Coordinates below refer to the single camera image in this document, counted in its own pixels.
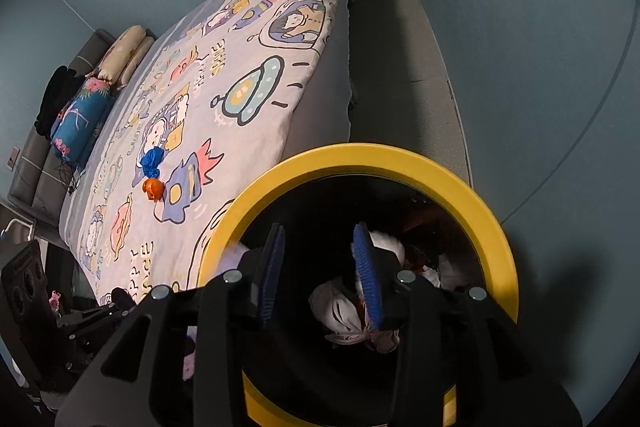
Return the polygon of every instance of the bed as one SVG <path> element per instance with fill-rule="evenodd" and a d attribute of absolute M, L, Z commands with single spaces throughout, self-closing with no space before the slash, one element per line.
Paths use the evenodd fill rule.
<path fill-rule="evenodd" d="M 196 285 L 234 198 L 283 158 L 349 138 L 347 0 L 206 0 L 162 35 L 100 133 L 60 235 L 98 302 Z M 160 147 L 164 197 L 142 191 Z"/>

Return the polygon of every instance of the wall outlet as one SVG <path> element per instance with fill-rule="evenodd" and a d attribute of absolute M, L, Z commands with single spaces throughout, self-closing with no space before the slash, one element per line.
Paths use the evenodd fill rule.
<path fill-rule="evenodd" d="M 11 156 L 9 156 L 9 161 L 6 163 L 6 166 L 9 167 L 10 171 L 13 171 L 15 168 L 15 164 L 18 163 L 18 158 L 20 157 L 20 149 L 14 147 L 11 150 Z"/>

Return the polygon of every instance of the black speaker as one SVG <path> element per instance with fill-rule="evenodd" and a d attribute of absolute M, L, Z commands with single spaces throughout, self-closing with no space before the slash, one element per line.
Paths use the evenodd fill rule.
<path fill-rule="evenodd" d="M 0 242 L 0 336 L 30 387 L 55 371 L 56 318 L 37 241 Z"/>

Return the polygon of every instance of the floor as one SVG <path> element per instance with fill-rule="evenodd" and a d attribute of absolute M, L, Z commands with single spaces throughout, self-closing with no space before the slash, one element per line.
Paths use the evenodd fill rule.
<path fill-rule="evenodd" d="M 350 7 L 351 141 L 430 158 L 470 183 L 447 70 L 418 0 L 357 0 Z"/>

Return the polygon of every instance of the blue floral pillow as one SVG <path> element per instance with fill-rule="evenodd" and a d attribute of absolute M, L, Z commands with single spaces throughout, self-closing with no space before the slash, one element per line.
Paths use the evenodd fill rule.
<path fill-rule="evenodd" d="M 113 99 L 109 84 L 99 78 L 87 79 L 66 108 L 60 123 L 54 124 L 57 128 L 52 134 L 51 143 L 56 155 L 76 165 L 79 160 L 86 162 L 86 147 L 91 142 L 95 144 L 97 136 L 94 137 L 94 132 L 97 130 L 99 134 L 101 127 L 98 122 L 104 123 L 111 107 Z"/>

